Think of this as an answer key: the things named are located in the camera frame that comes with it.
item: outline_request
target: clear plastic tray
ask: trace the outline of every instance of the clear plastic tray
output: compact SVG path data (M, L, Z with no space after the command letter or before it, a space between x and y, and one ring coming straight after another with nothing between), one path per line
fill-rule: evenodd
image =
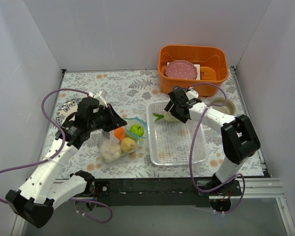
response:
M163 114L168 101L149 103L147 106L147 131L151 162L158 166L189 165L191 141L197 122L155 122L153 113ZM200 127L195 141L192 164L205 161L208 157L206 139Z

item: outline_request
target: plastic bag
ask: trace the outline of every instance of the plastic bag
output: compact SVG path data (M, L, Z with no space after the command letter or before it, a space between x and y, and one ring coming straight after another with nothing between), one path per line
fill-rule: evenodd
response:
M99 137L99 150L104 161L112 162L134 152L140 143L147 140L147 124L139 119L125 118L127 125L105 132Z

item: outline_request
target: green ball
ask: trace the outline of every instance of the green ball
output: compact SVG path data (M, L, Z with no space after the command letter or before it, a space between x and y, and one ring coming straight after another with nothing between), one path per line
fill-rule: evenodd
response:
M144 135L144 129L139 124L134 124L133 126L131 126L130 132L138 135L139 137L142 137Z

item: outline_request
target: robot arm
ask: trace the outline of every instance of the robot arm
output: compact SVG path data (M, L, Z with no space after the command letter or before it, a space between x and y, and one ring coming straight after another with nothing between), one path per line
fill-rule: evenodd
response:
M189 119L199 121L207 106L198 99L198 93L190 90L185 93L176 89L169 93L171 101L165 108L172 116L186 123ZM213 175L216 186L237 174L248 157L259 148L260 141L254 127L245 115L234 117L211 107L207 108L203 124L221 134L223 150L226 155L219 170Z
M83 142L89 139L92 131L103 129L110 132L125 126L127 122L106 103L105 91L95 97L86 97L78 104L78 110L70 114L58 131L44 159L49 161L37 166L29 179L17 190L10 190L5 196L13 211L36 227L44 226L51 218L53 211L71 197L93 192L94 177L84 171L72 174L69 180L52 188L52 184L68 160L80 149ZM50 159L59 150L63 139L65 144L61 152Z

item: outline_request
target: orange plastic bin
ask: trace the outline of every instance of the orange plastic bin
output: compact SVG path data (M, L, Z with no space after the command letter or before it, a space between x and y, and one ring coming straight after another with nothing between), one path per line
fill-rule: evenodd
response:
M186 80L167 77L165 75L167 63L174 60L187 60L193 64L200 64L201 79ZM229 75L226 56L222 50L191 45L168 45L162 48L159 54L158 73L161 90L164 93L169 93L177 86L187 88L201 82L221 86ZM210 85L195 86L194 89L199 93L199 96L204 97L211 97L218 90Z

